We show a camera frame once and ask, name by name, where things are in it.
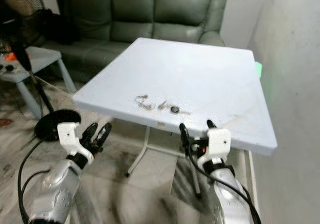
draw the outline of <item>white wall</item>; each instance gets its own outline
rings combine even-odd
[[[254,156],[262,222],[320,223],[319,0],[266,0],[249,48],[279,144]]]
[[[264,0],[227,0],[221,36],[229,47],[247,48]]]

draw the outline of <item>black round base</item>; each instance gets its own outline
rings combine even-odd
[[[57,110],[45,115],[39,120],[34,128],[37,138],[46,141],[59,140],[57,126],[63,122],[81,122],[81,116],[74,110]]]

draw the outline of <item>green light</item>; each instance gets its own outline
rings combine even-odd
[[[260,64],[259,62],[255,62],[255,68],[258,72],[258,76],[259,78],[261,78],[261,74],[262,74],[262,64]]]

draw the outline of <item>sofa armrest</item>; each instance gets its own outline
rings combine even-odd
[[[199,44],[226,46],[220,35],[214,31],[204,32],[200,37]]]

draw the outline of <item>white bracket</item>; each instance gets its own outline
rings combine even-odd
[[[226,157],[230,152],[231,132],[227,129],[211,128],[207,132],[209,145],[203,156],[198,159],[198,166],[201,166],[209,160],[215,163],[221,162],[220,159],[226,161]]]
[[[79,123],[74,122],[60,123],[57,126],[60,144],[69,155],[79,153],[88,159],[88,164],[91,164],[94,156],[80,144],[79,136],[76,132],[78,126]]]

